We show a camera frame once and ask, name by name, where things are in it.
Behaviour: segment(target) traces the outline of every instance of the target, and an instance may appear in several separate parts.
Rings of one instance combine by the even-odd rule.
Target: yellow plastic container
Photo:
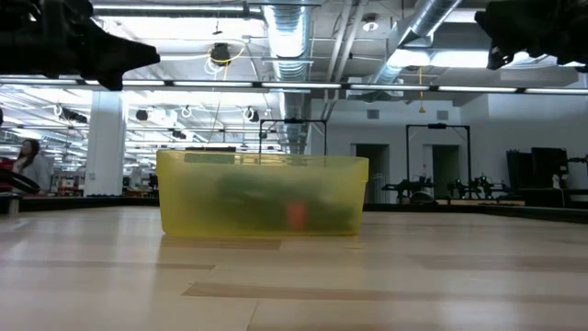
[[[157,176],[167,234],[355,235],[368,160],[162,150]]]

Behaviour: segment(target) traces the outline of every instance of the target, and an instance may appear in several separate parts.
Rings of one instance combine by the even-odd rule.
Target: ceiling
[[[408,17],[414,6],[414,0],[369,1],[365,13],[377,14],[379,25],[374,31],[357,31],[351,48],[350,59],[343,71],[343,80],[349,77],[366,77],[374,74],[388,60],[387,40],[394,22]],[[460,7],[435,33],[430,51],[467,50],[487,51],[490,40],[484,32],[472,23],[472,14],[476,9],[483,9],[488,1],[464,0]],[[197,5],[196,1],[166,1],[164,5]],[[160,5],[160,2],[146,0],[96,0],[95,5],[103,4],[143,4]],[[312,10],[311,32],[311,75],[312,81],[327,80],[327,70],[331,52],[335,44],[334,35],[340,27],[340,15],[344,1],[324,1]],[[176,80],[273,80],[272,54],[267,42],[267,31],[263,21],[240,18],[167,18],[167,17],[96,17],[96,22],[107,32],[126,38],[151,44],[162,55],[162,62],[126,73],[126,79],[176,79]],[[209,50],[215,42],[228,42],[232,55],[240,54],[225,70],[216,74],[207,66]],[[435,84],[447,86],[567,86],[577,80],[573,68],[554,66],[553,63],[525,63],[512,69],[489,71],[483,68],[435,67],[427,65],[420,70],[406,68],[400,79],[407,84]],[[177,92],[177,91],[125,91],[122,94],[130,107],[129,127],[138,130],[127,134],[127,162],[130,165],[152,165],[154,150],[161,142],[174,142],[176,138],[170,131],[142,131],[143,128],[176,127],[188,132],[188,140],[194,143],[238,143],[244,150],[256,151],[258,134],[257,123],[244,119],[243,112],[255,109],[261,119],[281,119],[278,93],[218,93],[218,92]],[[405,92],[396,101],[410,105],[421,99],[451,102],[459,107],[472,98],[472,94],[419,93]],[[351,111],[357,101],[339,101],[337,109]],[[68,153],[76,152],[80,157],[76,166],[82,165],[87,146],[87,128],[67,130],[67,121],[56,116],[55,105],[76,111],[88,118],[91,115],[92,91],[77,89],[49,89],[31,86],[0,86],[0,103],[12,124],[37,126],[63,126],[63,129],[30,130],[28,135],[39,136],[46,140],[52,150]],[[139,121],[135,113],[139,109],[148,110],[153,116],[147,121]],[[234,133],[211,133],[211,128],[234,130]],[[190,132],[189,129],[201,129]],[[4,131],[3,140],[10,145],[26,136],[22,132]],[[275,151],[280,149],[281,135],[270,134],[267,145]],[[3,147],[4,156],[14,157],[17,147]],[[61,162],[71,168],[69,163]]]

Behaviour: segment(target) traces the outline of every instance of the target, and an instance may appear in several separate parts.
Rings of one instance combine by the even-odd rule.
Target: white column
[[[94,92],[84,195],[122,194],[128,110],[120,92]]]

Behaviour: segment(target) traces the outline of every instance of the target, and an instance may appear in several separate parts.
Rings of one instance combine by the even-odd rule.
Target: wooden table surface
[[[164,236],[146,207],[0,220],[0,330],[580,331],[588,227],[366,213],[359,237]]]

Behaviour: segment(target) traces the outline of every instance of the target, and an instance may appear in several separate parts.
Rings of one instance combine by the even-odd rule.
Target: woman
[[[49,163],[39,155],[40,145],[34,139],[26,139],[22,143],[20,154],[12,171],[23,175],[37,183],[40,187],[39,194],[47,194],[51,185]]]

